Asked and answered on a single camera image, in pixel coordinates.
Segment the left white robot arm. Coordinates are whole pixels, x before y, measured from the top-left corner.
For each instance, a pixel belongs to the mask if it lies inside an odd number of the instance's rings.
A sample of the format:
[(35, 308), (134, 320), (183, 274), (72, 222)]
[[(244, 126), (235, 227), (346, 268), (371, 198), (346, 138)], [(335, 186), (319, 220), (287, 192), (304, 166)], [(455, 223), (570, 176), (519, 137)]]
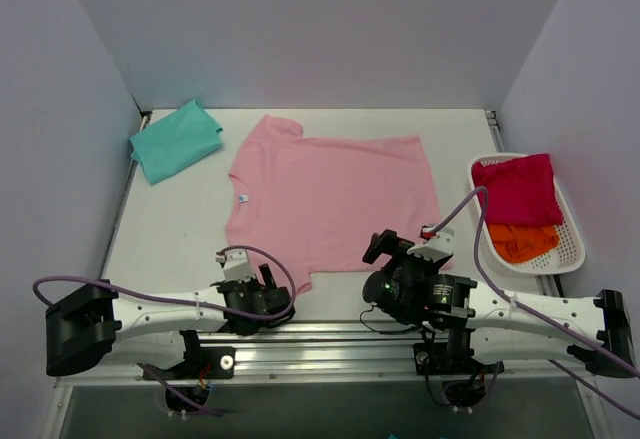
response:
[(224, 268), (205, 289), (151, 295), (108, 280), (70, 276), (78, 289), (45, 312), (46, 373), (65, 377), (105, 363), (142, 363), (194, 376), (202, 364), (198, 335), (250, 336), (274, 328), (295, 313), (294, 283), (279, 286), (262, 264), (245, 276)]

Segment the pink t-shirt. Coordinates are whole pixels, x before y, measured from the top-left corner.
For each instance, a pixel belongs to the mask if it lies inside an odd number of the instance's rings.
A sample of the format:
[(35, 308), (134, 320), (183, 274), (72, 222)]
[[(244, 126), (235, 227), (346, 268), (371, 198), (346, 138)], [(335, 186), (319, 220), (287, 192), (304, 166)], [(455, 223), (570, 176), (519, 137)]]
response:
[(288, 269), (278, 284), (298, 293), (315, 273), (370, 270), (372, 234), (391, 229), (418, 241), (442, 215), (418, 136), (371, 140), (307, 137), (289, 119), (266, 115), (241, 144), (229, 177), (236, 202), (226, 224), (232, 245), (271, 253)]

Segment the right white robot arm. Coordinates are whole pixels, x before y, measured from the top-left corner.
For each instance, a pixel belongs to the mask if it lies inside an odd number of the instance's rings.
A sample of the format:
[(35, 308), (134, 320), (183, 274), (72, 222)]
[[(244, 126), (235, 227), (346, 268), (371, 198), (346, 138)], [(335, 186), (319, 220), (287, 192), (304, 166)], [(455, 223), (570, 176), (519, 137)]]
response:
[(453, 256), (450, 228), (425, 227), (418, 242), (386, 229), (372, 236), (366, 264), (386, 263), (366, 280), (366, 303), (396, 322), (447, 336), (444, 359), (455, 371), (477, 362), (552, 360), (583, 364), (591, 374), (635, 378), (633, 340), (622, 295), (562, 298), (504, 291), (486, 281), (445, 274)]

